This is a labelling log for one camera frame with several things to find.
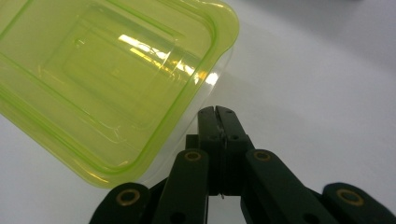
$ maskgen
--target green lid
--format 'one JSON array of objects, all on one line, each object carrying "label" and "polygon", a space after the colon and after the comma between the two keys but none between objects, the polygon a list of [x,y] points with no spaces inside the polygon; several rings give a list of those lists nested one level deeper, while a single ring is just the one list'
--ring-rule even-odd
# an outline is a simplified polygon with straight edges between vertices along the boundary
[{"label": "green lid", "polygon": [[216,0],[0,0],[0,111],[111,188],[147,170],[237,33]]}]

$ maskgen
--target black mechanical arm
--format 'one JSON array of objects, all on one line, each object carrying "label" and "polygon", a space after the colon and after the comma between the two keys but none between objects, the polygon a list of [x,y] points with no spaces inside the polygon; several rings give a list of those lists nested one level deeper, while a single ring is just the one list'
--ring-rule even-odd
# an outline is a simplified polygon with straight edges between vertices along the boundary
[{"label": "black mechanical arm", "polygon": [[322,194],[306,188],[274,153],[255,149],[235,113],[198,112],[198,134],[187,135],[168,178],[151,189],[115,187],[91,224],[204,224],[208,196],[241,196],[247,224],[396,224],[381,203],[354,186],[335,183]]}]

